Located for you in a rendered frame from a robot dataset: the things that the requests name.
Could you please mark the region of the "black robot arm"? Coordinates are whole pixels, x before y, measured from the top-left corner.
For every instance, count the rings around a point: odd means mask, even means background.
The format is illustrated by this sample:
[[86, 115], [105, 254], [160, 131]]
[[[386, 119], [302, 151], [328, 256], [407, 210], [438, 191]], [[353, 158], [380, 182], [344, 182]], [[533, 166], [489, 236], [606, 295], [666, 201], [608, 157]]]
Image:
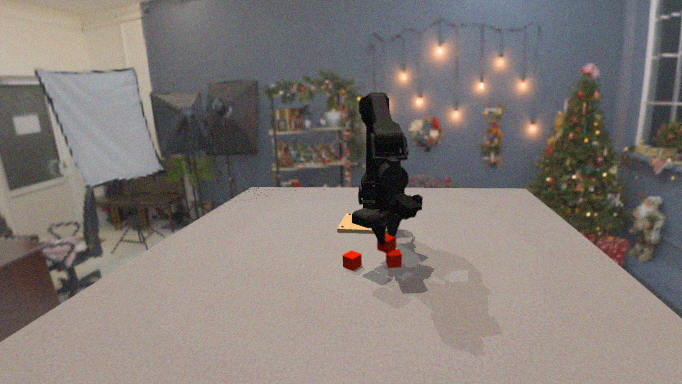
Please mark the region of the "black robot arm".
[[370, 93], [360, 98], [359, 114], [366, 126], [366, 173], [359, 186], [359, 204], [376, 210], [371, 207], [371, 203], [375, 202], [375, 191], [371, 190], [371, 186], [378, 183], [392, 193], [387, 207], [392, 206], [392, 210], [404, 220], [414, 218], [417, 211], [422, 210], [422, 197], [405, 194], [408, 175], [401, 166], [401, 160], [407, 160], [409, 151], [404, 133], [391, 120], [387, 94]]

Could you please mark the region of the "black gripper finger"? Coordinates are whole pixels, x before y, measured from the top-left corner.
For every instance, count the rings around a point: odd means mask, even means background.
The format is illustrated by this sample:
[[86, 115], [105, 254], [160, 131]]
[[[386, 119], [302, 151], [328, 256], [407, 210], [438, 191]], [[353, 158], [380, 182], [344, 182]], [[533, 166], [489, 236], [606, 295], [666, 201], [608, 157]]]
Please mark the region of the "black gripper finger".
[[381, 246], [385, 245], [386, 227], [389, 224], [390, 222], [386, 221], [385, 223], [382, 223], [377, 227], [371, 228]]
[[398, 228], [402, 220], [403, 219], [400, 217], [400, 215], [396, 215], [393, 213], [387, 214], [386, 221], [390, 222], [390, 224], [387, 226], [388, 235], [396, 237]]

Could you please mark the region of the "red cube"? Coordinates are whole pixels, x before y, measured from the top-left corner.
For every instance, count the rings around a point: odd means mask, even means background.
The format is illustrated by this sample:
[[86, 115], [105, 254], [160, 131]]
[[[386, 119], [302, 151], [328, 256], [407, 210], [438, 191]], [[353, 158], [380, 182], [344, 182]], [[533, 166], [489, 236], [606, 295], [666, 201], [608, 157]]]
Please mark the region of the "red cube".
[[388, 268], [401, 267], [401, 253], [399, 249], [394, 249], [386, 253], [386, 264]]
[[381, 246], [378, 242], [378, 250], [379, 251], [384, 251], [386, 253], [391, 252], [392, 250], [395, 249], [395, 242], [396, 242], [396, 237], [390, 236], [386, 234], [385, 237], [385, 245]]
[[349, 253], [343, 255], [343, 267], [354, 271], [360, 266], [362, 266], [361, 254], [350, 251]]

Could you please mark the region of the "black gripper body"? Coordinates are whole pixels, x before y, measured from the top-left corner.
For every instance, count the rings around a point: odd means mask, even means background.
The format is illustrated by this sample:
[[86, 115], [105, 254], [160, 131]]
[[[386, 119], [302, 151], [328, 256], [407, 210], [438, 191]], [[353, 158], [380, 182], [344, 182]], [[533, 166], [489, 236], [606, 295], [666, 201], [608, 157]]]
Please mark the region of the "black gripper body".
[[398, 215], [392, 210], [392, 206], [386, 206], [387, 200], [392, 193], [386, 191], [383, 186], [378, 183], [371, 186], [371, 190], [375, 191], [375, 202], [371, 203], [371, 207], [375, 207], [376, 210], [363, 208], [352, 213], [352, 223], [368, 229], [385, 223], [386, 216], [389, 213]]

